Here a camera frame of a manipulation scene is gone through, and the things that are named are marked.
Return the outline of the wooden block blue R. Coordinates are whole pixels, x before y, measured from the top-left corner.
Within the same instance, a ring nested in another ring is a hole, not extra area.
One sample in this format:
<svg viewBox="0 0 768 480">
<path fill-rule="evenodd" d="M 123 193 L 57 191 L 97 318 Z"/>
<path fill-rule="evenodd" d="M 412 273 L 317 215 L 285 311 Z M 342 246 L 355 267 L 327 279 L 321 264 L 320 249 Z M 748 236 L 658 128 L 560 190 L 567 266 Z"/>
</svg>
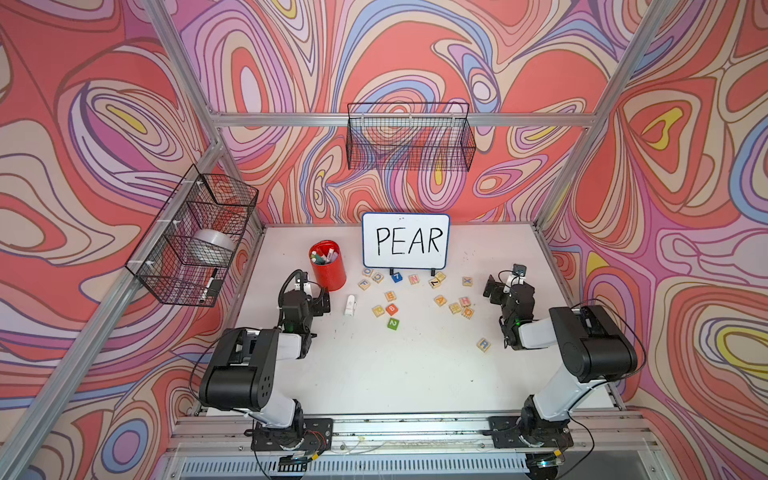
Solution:
<svg viewBox="0 0 768 480">
<path fill-rule="evenodd" d="M 477 348 L 483 352 L 486 352 L 490 348 L 490 346 L 491 346 L 491 343 L 485 338 L 481 338 L 477 343 Z"/>
</svg>

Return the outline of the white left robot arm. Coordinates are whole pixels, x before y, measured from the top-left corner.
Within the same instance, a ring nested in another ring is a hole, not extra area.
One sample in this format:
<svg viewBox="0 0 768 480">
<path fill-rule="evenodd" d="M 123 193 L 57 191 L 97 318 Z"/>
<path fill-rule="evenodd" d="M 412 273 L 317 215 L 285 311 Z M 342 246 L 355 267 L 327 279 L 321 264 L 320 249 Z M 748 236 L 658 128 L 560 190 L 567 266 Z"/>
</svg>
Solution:
<svg viewBox="0 0 768 480">
<path fill-rule="evenodd" d="M 277 296 L 278 319 L 272 328 L 226 330 L 207 364 L 197 398 L 202 406 L 246 415 L 269 430 L 304 430 L 300 402 L 278 391 L 280 361 L 302 360 L 317 334 L 313 322 L 330 312 L 324 287 L 314 296 L 306 291 L 308 273 L 297 269 Z"/>
</svg>

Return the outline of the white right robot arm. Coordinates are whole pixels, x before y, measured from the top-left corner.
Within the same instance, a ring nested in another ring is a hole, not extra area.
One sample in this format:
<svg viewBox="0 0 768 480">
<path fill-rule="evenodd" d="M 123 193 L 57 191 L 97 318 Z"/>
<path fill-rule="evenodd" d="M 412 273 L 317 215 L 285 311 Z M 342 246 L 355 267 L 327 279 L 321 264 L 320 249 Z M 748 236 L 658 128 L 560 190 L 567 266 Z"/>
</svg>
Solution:
<svg viewBox="0 0 768 480">
<path fill-rule="evenodd" d="M 515 351 L 557 347 L 562 366 L 545 387 L 529 396 L 510 428 L 525 440 L 547 431 L 562 433 L 571 412 L 595 388 L 618 382 L 639 367 L 636 348 L 599 305 L 552 307 L 536 319 L 535 288 L 520 280 L 486 281 L 483 296 L 501 307 L 503 345 Z"/>
</svg>

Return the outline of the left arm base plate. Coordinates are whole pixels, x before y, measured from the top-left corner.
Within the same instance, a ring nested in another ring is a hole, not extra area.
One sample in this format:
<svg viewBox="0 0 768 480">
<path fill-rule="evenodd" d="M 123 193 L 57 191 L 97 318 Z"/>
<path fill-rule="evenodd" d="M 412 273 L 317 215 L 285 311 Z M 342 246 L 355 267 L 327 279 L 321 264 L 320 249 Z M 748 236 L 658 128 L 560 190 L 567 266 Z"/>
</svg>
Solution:
<svg viewBox="0 0 768 480">
<path fill-rule="evenodd" d="M 287 428 L 268 428 L 257 424 L 250 430 L 251 449 L 260 452 L 323 452 L 332 446 L 334 420 L 318 417 L 295 420 Z"/>
</svg>

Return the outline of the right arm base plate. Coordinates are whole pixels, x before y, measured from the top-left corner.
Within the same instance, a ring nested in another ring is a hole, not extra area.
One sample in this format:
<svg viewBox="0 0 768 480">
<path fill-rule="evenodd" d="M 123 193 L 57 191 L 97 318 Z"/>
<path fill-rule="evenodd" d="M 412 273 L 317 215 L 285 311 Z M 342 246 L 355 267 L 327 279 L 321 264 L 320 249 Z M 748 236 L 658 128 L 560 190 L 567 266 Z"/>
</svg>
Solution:
<svg viewBox="0 0 768 480">
<path fill-rule="evenodd" d="M 568 422 L 546 420 L 522 420 L 520 416 L 491 416 L 488 428 L 482 431 L 489 436 L 496 449 L 568 449 L 574 445 Z"/>
</svg>

